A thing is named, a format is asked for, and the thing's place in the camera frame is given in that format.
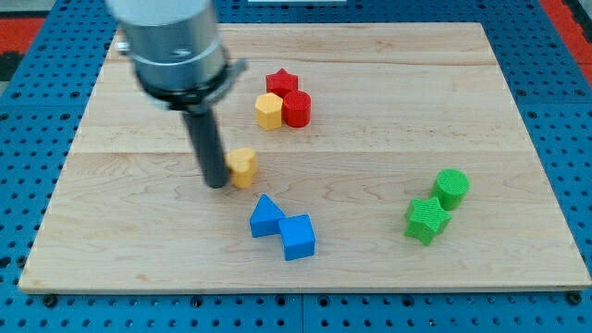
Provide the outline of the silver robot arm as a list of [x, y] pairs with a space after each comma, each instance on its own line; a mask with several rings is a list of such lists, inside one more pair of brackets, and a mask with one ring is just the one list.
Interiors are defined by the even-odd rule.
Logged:
[[143, 90], [179, 111], [205, 184], [229, 181], [213, 107], [246, 69], [231, 62], [211, 0], [107, 0], [125, 40], [119, 52], [133, 63]]

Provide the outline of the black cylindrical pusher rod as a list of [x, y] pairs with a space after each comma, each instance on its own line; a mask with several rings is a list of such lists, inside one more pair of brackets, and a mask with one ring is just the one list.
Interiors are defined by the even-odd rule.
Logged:
[[213, 189], [224, 187], [229, 181], [229, 171], [213, 111], [187, 110], [183, 119], [204, 183]]

